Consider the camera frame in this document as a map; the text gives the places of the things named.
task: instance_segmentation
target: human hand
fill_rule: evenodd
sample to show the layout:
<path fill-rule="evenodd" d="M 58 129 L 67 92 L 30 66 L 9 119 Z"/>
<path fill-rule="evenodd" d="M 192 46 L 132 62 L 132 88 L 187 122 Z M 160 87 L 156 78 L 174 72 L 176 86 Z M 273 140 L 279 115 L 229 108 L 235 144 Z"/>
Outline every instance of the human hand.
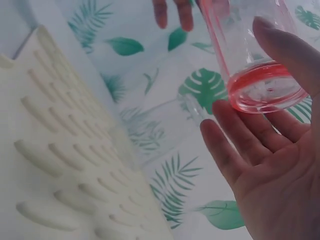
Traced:
<path fill-rule="evenodd" d="M 168 24 L 166 0 L 152 0 L 156 23 L 162 29 Z M 189 32 L 194 28 L 191 0 L 174 0 L 178 9 L 180 24 L 183 30 Z"/>
<path fill-rule="evenodd" d="M 265 52 L 311 95 L 312 123 L 286 111 L 266 114 L 268 121 L 217 101 L 213 113 L 238 152 L 212 120 L 201 124 L 203 139 L 254 240 L 319 240 L 320 53 L 259 17 L 253 31 Z"/>

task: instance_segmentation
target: white silicone mat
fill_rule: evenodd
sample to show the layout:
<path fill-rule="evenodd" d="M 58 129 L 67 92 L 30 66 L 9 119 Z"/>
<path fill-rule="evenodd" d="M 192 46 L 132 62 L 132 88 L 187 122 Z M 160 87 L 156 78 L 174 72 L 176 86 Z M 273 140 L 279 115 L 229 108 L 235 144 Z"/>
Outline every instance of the white silicone mat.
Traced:
<path fill-rule="evenodd" d="M 43 26 L 16 60 L 0 57 L 0 84 L 1 239 L 173 239 L 113 147 L 114 120 Z"/>

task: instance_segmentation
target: green leaf pattern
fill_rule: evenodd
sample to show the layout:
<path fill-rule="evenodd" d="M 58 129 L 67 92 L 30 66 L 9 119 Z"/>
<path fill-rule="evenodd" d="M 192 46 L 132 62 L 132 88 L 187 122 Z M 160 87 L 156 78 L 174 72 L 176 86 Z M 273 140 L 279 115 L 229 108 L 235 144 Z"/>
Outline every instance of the green leaf pattern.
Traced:
<path fill-rule="evenodd" d="M 191 44 L 192 46 L 198 48 L 198 49 L 201 49 L 202 51 L 205 51 L 206 53 L 209 53 L 209 54 L 212 54 L 214 55 L 215 54 L 215 51 L 213 50 L 213 46 L 212 44 L 206 44 L 206 43 L 203 43 L 203 42 L 194 42 Z"/>
<path fill-rule="evenodd" d="M 101 74 L 105 86 L 108 88 L 115 104 L 120 103 L 126 95 L 126 87 L 120 76 L 109 76 Z"/>
<path fill-rule="evenodd" d="M 147 95 L 149 93 L 149 91 L 151 90 L 151 88 L 154 85 L 155 81 L 157 80 L 158 75 L 159 75 L 159 68 L 156 69 L 155 74 L 154 74 L 153 77 L 151 77 L 150 75 L 148 75 L 146 73 L 143 74 L 143 76 L 147 80 L 147 86 L 145 88 L 144 95 Z"/>
<path fill-rule="evenodd" d="M 166 137 L 161 122 L 155 120 L 136 120 L 136 124 L 131 125 L 128 129 L 128 134 L 133 145 L 138 147 L 146 156 L 160 150 Z"/>
<path fill-rule="evenodd" d="M 312 99 L 308 96 L 299 104 L 288 109 L 300 122 L 309 124 L 311 122 Z"/>
<path fill-rule="evenodd" d="M 320 11 L 320 4 L 313 0 L 314 8 Z M 72 29 L 82 48 L 87 54 L 94 51 L 93 43 L 97 34 L 101 31 L 107 22 L 107 19 L 113 14 L 108 9 L 111 4 L 98 7 L 97 0 L 84 0 L 77 10 L 74 11 L 68 25 Z M 304 9 L 299 5 L 295 8 L 295 16 L 304 25 L 314 30 L 320 30 L 320 16 L 314 12 Z M 223 24 L 231 26 L 241 21 L 239 10 L 232 9 L 228 19 Z M 188 38 L 188 33 L 178 27 L 169 34 L 167 50 L 172 50 L 183 45 Z M 127 57 L 142 53 L 144 46 L 137 40 L 127 37 L 114 37 L 104 41 L 119 56 Z M 203 42 L 194 42 L 191 45 L 208 54 L 215 54 L 212 44 Z M 255 54 L 254 59 L 262 58 Z M 147 95 L 154 85 L 159 75 L 159 68 L 154 74 L 144 73 L 147 80 L 147 86 L 144 94 Z M 101 74 L 103 81 L 110 91 L 113 101 L 120 103 L 126 94 L 126 88 L 122 78 L 118 75 Z M 218 72 L 201 68 L 194 71 L 184 80 L 184 83 L 178 89 L 179 95 L 192 94 L 198 103 L 212 114 L 211 105 L 218 99 L 227 99 L 228 94 L 224 86 L 221 75 Z M 188 111 L 187 106 L 181 105 L 182 109 Z M 307 97 L 301 103 L 291 107 L 288 111 L 302 123 L 310 123 L 312 114 L 312 100 Z M 120 112 L 120 117 L 124 122 L 130 122 L 133 118 L 140 117 L 139 125 L 128 129 L 131 141 L 141 148 L 144 153 L 151 154 L 161 147 L 161 142 L 165 140 L 166 133 L 161 127 L 160 121 L 148 121 L 147 116 L 141 114 L 140 107 L 125 108 Z M 150 187 L 156 199 L 160 202 L 161 210 L 171 229 L 176 229 L 183 224 L 183 217 L 188 211 L 185 205 L 188 196 L 195 187 L 194 179 L 200 174 L 202 167 L 197 167 L 197 157 L 186 164 L 182 164 L 180 154 L 172 156 L 170 160 L 163 162 L 159 168 L 154 171 Z M 220 230 L 232 230 L 243 227 L 244 221 L 235 201 L 213 200 L 203 206 L 194 209 L 204 215 L 214 227 Z"/>
<path fill-rule="evenodd" d="M 115 37 L 104 41 L 109 44 L 113 50 L 120 56 L 131 56 L 139 52 L 143 52 L 144 46 L 134 39 L 126 37 Z"/>
<path fill-rule="evenodd" d="M 182 165 L 180 154 L 172 156 L 165 161 L 161 169 L 155 170 L 155 175 L 150 184 L 154 196 L 159 201 L 165 218 L 171 224 L 171 229 L 176 229 L 183 223 L 183 215 L 186 214 L 185 203 L 187 192 L 191 191 L 195 184 L 193 180 L 199 175 L 201 167 L 194 167 L 198 157 Z"/>
<path fill-rule="evenodd" d="M 106 20 L 113 13 L 108 11 L 110 4 L 97 7 L 97 0 L 83 1 L 68 21 L 75 37 L 87 54 L 94 51 L 93 43 L 98 32 L 106 25 Z"/>
<path fill-rule="evenodd" d="M 179 89 L 182 96 L 193 95 L 201 107 L 212 114 L 212 103 L 219 99 L 227 99 L 228 93 L 221 75 L 215 71 L 201 68 L 187 77 Z"/>
<path fill-rule="evenodd" d="M 295 9 L 296 17 L 305 25 L 315 30 L 320 30 L 320 16 L 305 10 L 302 6 L 297 6 Z"/>
<path fill-rule="evenodd" d="M 197 211 L 220 230 L 231 230 L 245 226 L 235 201 L 215 200 L 201 206 Z"/>
<path fill-rule="evenodd" d="M 178 27 L 169 35 L 168 51 L 172 51 L 184 44 L 187 40 L 188 33 L 184 31 L 181 27 Z"/>
<path fill-rule="evenodd" d="M 123 109 L 119 115 L 123 122 L 130 122 L 133 118 L 141 114 L 141 107 L 133 107 L 133 108 L 125 108 Z"/>

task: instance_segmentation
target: clear plastic cup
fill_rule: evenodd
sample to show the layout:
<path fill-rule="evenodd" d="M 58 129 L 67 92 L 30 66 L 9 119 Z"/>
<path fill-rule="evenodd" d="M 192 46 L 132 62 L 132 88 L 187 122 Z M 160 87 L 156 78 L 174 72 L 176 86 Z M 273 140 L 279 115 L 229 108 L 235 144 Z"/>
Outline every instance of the clear plastic cup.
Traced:
<path fill-rule="evenodd" d="M 231 105 L 246 113 L 270 113 L 307 96 L 288 70 L 259 46 L 253 21 L 260 16 L 296 34 L 284 0 L 200 0 Z"/>

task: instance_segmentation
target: tablecloth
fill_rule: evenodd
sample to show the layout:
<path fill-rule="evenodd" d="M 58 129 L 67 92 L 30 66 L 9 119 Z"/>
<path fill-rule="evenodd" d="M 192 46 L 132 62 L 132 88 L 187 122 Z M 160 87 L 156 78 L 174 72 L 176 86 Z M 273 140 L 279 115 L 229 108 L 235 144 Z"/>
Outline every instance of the tablecloth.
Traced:
<path fill-rule="evenodd" d="M 187 33 L 172 0 L 164 30 L 156 25 L 151 0 L 56 0 L 120 116 L 128 119 L 188 92 L 214 118 L 212 102 L 227 93 L 205 22 L 191 2 L 194 30 Z M 287 5 L 299 36 L 320 49 L 320 2 L 288 0 Z M 289 111 L 309 123 L 311 104 L 307 98 Z M 175 239 L 251 239 L 196 126 L 144 172 Z"/>

